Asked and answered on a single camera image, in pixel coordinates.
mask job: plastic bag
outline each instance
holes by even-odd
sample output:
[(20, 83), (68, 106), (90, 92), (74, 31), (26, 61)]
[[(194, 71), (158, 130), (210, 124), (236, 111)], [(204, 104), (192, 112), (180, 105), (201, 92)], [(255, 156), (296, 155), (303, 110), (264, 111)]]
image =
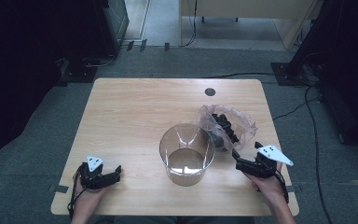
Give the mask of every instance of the plastic bag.
[[(231, 129), (237, 135), (239, 142), (232, 143), (223, 127), (216, 122), (213, 114), (218, 116), (224, 114), (227, 117), (227, 120), (231, 123)], [(221, 151), (224, 149), (231, 151), (232, 148), (236, 150), (245, 148), (246, 144), (257, 132), (255, 122), (248, 115), (230, 105), (203, 105), (200, 109), (197, 122), (202, 129), (211, 135), (216, 150)]]

